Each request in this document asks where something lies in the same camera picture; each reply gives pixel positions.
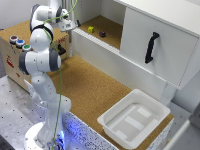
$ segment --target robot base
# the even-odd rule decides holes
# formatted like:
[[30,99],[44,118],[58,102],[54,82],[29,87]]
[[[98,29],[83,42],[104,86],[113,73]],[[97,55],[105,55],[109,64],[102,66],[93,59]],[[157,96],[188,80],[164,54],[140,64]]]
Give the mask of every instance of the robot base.
[[[49,150],[49,148],[43,147],[42,145],[41,147],[39,146],[39,142],[37,142],[35,140],[35,137],[37,136],[38,132],[40,131],[40,129],[43,127],[43,123],[40,122],[34,126],[32,126],[25,135],[24,138],[24,150]],[[70,139],[68,138],[67,140],[65,140],[65,144],[69,145]]]

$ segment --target drawer front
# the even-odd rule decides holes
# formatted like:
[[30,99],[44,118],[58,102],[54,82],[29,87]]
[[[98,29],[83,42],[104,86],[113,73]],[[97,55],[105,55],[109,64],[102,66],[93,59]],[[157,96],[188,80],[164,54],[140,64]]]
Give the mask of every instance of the drawer front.
[[[154,40],[153,60],[146,64],[145,56],[154,32],[160,37]],[[127,8],[120,54],[179,86],[197,41],[193,35]]]

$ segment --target wooden work surface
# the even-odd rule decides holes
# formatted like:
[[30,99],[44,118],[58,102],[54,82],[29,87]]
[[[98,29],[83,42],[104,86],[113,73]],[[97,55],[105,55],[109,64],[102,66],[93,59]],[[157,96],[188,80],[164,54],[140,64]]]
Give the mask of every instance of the wooden work surface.
[[[30,21],[25,21],[5,30],[0,31],[0,37],[7,42],[10,42],[10,37],[16,35],[19,39],[23,39],[26,44],[30,45]],[[59,40],[61,37],[67,36],[66,32],[61,33],[60,29],[54,29],[54,41]]]
[[[62,93],[72,100],[71,112],[120,150],[123,150],[121,146],[105,134],[103,127],[97,122],[97,118],[130,93],[131,89],[77,56],[65,60],[61,68],[63,81]],[[59,71],[48,73],[48,75],[53,80],[57,92],[59,92]],[[172,119],[173,115],[170,114],[137,150],[145,150]]]
[[[94,27],[94,33],[90,33],[91,35],[112,45],[113,47],[116,47],[117,49],[120,49],[123,30],[122,25],[117,24],[105,17],[98,16],[92,20],[83,23],[79,28],[88,33],[89,26]],[[100,37],[100,31],[106,32],[106,37]]]

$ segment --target black handle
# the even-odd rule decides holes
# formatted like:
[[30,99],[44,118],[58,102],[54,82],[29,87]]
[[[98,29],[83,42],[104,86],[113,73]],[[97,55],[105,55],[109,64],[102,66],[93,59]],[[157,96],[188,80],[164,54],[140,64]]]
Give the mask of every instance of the black handle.
[[60,56],[66,53],[66,50],[60,44],[58,45],[58,50],[60,51],[58,52]]
[[149,41],[149,45],[148,45],[148,49],[147,49],[147,54],[145,57],[145,63],[148,64],[153,60],[153,57],[151,57],[151,53],[153,50],[153,46],[154,46],[154,40],[157,39],[160,35],[156,32],[153,33],[153,36],[151,37],[150,41]]

